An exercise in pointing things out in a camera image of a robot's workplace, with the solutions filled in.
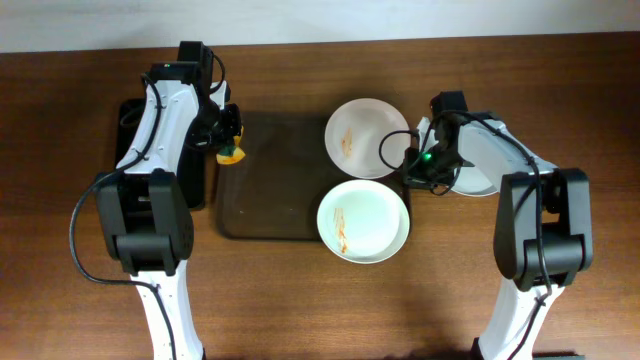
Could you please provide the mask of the pink white plate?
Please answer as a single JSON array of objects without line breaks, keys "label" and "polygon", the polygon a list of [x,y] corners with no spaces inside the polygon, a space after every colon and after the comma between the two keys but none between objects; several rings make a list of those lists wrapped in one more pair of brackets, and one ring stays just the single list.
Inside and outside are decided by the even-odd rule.
[{"label": "pink white plate", "polygon": [[346,174],[377,179],[402,165],[411,145],[409,125],[392,105],[361,98],[340,106],[325,128],[325,147],[333,163]]}]

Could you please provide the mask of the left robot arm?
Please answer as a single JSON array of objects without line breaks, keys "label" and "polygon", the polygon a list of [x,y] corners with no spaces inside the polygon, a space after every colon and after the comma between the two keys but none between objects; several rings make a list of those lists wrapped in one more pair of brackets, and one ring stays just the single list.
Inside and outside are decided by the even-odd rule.
[{"label": "left robot arm", "polygon": [[141,297],[154,357],[203,359],[187,290],[194,225],[179,173],[187,155],[208,150],[221,164],[241,160],[244,127],[210,65],[155,64],[143,81],[140,123],[113,175],[100,179],[97,208],[108,253]]}]

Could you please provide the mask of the light green plate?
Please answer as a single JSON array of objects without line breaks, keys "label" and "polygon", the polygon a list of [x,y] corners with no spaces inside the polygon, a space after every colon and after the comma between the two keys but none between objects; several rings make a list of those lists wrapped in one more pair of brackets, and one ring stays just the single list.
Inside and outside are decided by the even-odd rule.
[{"label": "light green plate", "polygon": [[350,180],[323,197],[316,227],[336,256],[355,264],[375,264],[404,246],[411,220],[408,207],[391,188],[371,180]]}]

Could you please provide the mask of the light blue plate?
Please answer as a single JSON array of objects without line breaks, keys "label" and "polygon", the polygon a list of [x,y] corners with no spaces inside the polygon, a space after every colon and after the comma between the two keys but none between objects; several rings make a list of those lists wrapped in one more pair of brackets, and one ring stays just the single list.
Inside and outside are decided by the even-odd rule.
[{"label": "light blue plate", "polygon": [[[430,129],[430,125],[430,119],[428,117],[422,117],[417,126],[421,149],[420,155],[418,156],[419,162],[416,167],[416,171],[419,172],[424,172],[427,166],[435,160],[433,147],[439,143],[435,138],[435,130]],[[452,192],[471,197],[489,196],[497,192],[496,187],[492,185],[478,169],[474,167],[462,167],[460,171],[460,176],[454,184],[452,184],[452,181],[458,172],[457,168],[446,170],[443,176],[440,176],[437,180],[428,180],[428,183],[433,189],[436,187],[451,187]]]}]

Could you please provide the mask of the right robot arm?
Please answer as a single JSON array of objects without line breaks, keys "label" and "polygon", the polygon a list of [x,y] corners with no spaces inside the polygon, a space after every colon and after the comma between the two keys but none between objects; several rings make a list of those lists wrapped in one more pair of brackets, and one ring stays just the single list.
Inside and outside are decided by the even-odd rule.
[{"label": "right robot arm", "polygon": [[407,150],[407,185],[499,197],[493,252],[502,276],[473,359],[531,359],[556,299],[593,260],[589,179],[540,158],[490,113],[423,118]]}]

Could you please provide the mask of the yellow green sponge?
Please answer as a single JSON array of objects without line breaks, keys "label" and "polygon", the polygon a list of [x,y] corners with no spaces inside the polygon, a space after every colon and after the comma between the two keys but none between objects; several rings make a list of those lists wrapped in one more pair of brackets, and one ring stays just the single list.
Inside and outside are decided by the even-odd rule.
[{"label": "yellow green sponge", "polygon": [[233,143],[231,145],[225,145],[216,154],[216,162],[219,165],[233,165],[246,156],[245,152],[240,147],[240,142],[244,134],[244,128],[240,129],[238,135],[233,136]]}]

